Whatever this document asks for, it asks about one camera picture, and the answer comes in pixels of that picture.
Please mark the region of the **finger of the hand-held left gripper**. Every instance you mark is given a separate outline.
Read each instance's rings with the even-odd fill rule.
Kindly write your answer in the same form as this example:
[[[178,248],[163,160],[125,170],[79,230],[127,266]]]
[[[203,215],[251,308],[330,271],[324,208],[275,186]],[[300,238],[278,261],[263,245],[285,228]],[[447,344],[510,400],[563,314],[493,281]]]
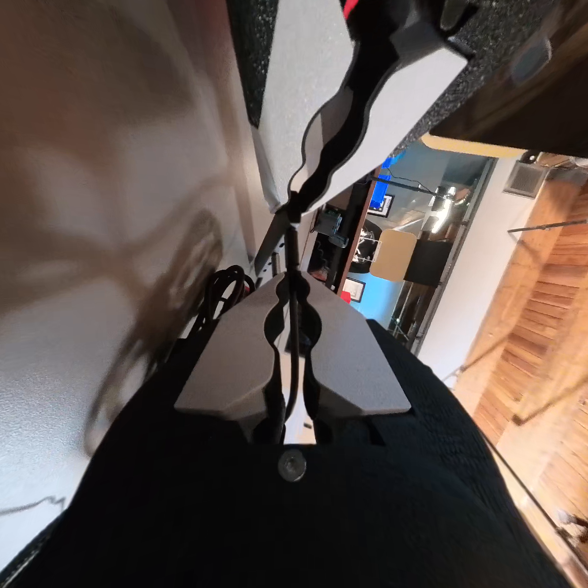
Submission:
[[[271,213],[318,168],[350,98],[344,79],[354,42],[339,1],[278,1],[262,98],[252,127],[263,197]]]
[[[311,213],[378,167],[467,64],[466,56],[441,43],[407,65],[389,69],[372,88],[361,82],[349,90],[348,112],[294,197],[296,211]]]

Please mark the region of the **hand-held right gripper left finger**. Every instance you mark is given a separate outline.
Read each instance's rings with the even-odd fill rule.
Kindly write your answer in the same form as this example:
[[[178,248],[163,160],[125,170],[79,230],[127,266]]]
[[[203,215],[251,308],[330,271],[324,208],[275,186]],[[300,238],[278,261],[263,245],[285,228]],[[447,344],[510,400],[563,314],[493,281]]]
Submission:
[[[280,442],[286,402],[276,347],[285,328],[285,272],[228,310],[184,385],[175,409],[238,423],[249,442]]]

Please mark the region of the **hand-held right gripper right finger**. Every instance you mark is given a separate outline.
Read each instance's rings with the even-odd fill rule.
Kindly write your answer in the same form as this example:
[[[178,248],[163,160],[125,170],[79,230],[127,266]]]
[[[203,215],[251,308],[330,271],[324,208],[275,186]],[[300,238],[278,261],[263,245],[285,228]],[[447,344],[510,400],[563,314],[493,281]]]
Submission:
[[[301,285],[303,398],[315,437],[335,437],[351,420],[410,412],[365,317],[306,272]]]

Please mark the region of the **dark wooden table, tan edge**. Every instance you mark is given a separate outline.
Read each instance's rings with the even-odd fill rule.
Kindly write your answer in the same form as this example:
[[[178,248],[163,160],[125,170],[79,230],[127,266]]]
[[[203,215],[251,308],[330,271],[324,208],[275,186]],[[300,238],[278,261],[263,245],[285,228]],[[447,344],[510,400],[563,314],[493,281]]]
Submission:
[[[486,130],[474,130],[471,115],[455,113],[429,134],[587,158],[587,88],[551,88]]]

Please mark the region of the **black boom pole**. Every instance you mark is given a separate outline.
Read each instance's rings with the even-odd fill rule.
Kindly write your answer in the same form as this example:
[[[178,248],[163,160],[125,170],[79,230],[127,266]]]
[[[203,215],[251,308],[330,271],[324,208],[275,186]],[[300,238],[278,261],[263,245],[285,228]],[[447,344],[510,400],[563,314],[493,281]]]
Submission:
[[[388,186],[400,187],[400,188],[404,188],[409,191],[418,192],[421,194],[428,194],[431,196],[436,196],[439,194],[438,188],[435,190],[431,190],[430,188],[424,186],[422,183],[420,183],[417,180],[412,180],[412,179],[408,179],[408,178],[401,178],[401,177],[396,176],[394,174],[390,174],[390,175],[386,175],[386,174],[374,175],[374,174],[372,174],[371,180],[376,181],[376,182],[380,182],[380,183],[384,183]]]

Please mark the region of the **black shirt with white print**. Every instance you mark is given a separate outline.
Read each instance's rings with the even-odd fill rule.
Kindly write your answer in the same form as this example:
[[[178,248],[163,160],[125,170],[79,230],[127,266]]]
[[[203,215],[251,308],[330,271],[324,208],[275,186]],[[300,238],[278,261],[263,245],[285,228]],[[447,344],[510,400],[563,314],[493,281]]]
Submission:
[[[382,229],[377,224],[368,218],[364,220],[350,264],[351,273],[365,274],[370,272],[381,234]]]

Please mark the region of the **tan rounded board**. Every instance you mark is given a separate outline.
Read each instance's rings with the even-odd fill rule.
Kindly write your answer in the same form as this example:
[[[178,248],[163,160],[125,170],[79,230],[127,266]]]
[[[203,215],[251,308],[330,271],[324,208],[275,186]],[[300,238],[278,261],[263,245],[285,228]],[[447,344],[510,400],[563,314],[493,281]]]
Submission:
[[[389,282],[403,282],[414,253],[417,238],[414,234],[384,230],[379,238],[369,273]]]

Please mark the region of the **black panel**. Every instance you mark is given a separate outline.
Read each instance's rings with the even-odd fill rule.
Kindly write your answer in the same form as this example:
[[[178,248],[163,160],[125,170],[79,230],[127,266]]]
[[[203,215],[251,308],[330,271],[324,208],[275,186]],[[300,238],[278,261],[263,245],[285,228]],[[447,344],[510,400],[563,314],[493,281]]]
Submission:
[[[437,288],[453,244],[445,240],[417,239],[403,280]]]

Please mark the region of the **dark wooden shelf unit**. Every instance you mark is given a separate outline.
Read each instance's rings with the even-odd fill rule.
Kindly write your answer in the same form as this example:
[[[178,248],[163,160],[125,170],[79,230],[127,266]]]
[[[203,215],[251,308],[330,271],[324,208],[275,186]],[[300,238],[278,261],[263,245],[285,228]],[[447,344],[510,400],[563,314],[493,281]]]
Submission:
[[[373,175],[379,170],[376,168],[368,172],[353,185],[335,195],[314,215],[302,268],[337,295],[341,294],[349,273],[375,188]],[[325,210],[332,210],[341,216],[337,234],[348,239],[346,247],[334,245],[327,235],[315,230],[315,225]]]

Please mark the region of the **dark grey gadget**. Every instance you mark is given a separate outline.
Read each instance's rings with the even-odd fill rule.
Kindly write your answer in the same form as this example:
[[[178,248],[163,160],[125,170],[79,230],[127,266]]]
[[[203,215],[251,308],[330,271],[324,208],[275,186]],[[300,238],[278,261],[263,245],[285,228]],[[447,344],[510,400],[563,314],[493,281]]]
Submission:
[[[326,236],[332,245],[344,249],[348,245],[349,238],[339,233],[342,220],[343,217],[340,212],[324,208],[317,217],[314,230]]]

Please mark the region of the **metal wall vent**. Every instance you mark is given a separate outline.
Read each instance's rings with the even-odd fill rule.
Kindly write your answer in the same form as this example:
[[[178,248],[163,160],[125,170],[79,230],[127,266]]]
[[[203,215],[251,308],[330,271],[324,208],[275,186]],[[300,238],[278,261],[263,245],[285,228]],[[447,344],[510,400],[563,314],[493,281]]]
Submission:
[[[503,192],[528,199],[537,197],[548,175],[548,168],[516,161]]]

